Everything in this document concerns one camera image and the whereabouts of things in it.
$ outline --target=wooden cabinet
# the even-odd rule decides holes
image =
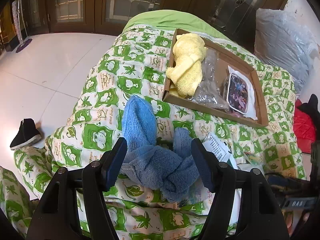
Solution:
[[[287,0],[24,0],[31,34],[92,32],[119,35],[142,12],[172,9],[189,12],[253,51],[255,12],[283,9]]]
[[[163,8],[194,14],[253,52],[256,10],[283,9],[286,2],[287,0],[165,0]]]

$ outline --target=green and white quilt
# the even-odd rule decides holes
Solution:
[[[65,126],[45,140],[44,148],[24,147],[14,152],[16,166],[26,186],[41,198],[58,168],[79,169],[99,160],[122,136],[124,106],[131,95],[139,95],[151,103],[157,121],[157,143],[161,146],[172,147],[176,127],[184,127],[191,137],[200,139],[213,131],[229,145],[237,163],[245,163],[244,152],[253,152],[265,171],[305,178],[301,151],[292,130],[295,91],[291,75],[279,67],[262,64],[231,41],[201,35],[219,43],[257,70],[269,117],[266,128],[254,129],[162,102],[172,32],[136,25],[117,37],[89,71],[72,116]],[[25,191],[12,172],[0,171],[1,208],[25,235],[32,213]],[[202,186],[201,180],[191,190],[194,199],[168,203],[159,190],[137,185],[119,174],[115,186],[104,196],[120,239],[178,239],[199,234],[212,204],[213,194]],[[81,193],[77,194],[77,200],[81,227],[88,234]]]

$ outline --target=red fabric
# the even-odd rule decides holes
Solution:
[[[299,99],[295,103],[293,131],[297,137],[298,147],[302,152],[311,153],[311,143],[316,141],[316,128],[310,116],[297,108],[301,104]]]

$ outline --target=cardboard tray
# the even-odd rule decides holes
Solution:
[[[173,55],[173,46],[175,45],[177,35],[189,33],[182,29],[176,29],[172,39],[171,45],[171,52],[170,52],[170,59],[169,59],[169,67],[175,67],[174,55]],[[220,45],[203,38],[205,46],[208,48],[215,49],[219,52],[219,59],[218,59],[218,68],[215,70],[215,82],[217,83],[217,87],[221,88],[222,84],[227,76],[229,76],[228,65],[233,69],[241,72],[245,75],[253,85],[254,89],[254,97],[255,97],[255,108],[256,108],[256,115],[257,120],[253,120],[247,117],[236,117],[230,115],[223,110],[213,109],[207,106],[203,106],[197,103],[193,103],[187,99],[179,98],[169,94],[169,87],[171,80],[166,77],[164,83],[164,93],[162,96],[162,101],[168,102],[174,105],[183,106],[189,109],[193,109],[199,112],[212,114],[221,118],[229,119],[238,123],[246,124],[252,127],[264,127],[268,125],[268,115],[267,115],[267,108],[266,102],[264,100],[262,88],[259,82],[259,78],[257,72],[253,67],[251,67],[248,63],[243,61],[241,58],[233,54],[232,52],[226,50],[225,48],[221,47]]]

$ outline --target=blue towel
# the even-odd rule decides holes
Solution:
[[[128,151],[120,172],[145,187],[160,189],[170,202],[185,198],[199,177],[191,155],[189,131],[175,129],[173,151],[156,146],[152,106],[138,96],[131,96],[124,108],[122,129]]]

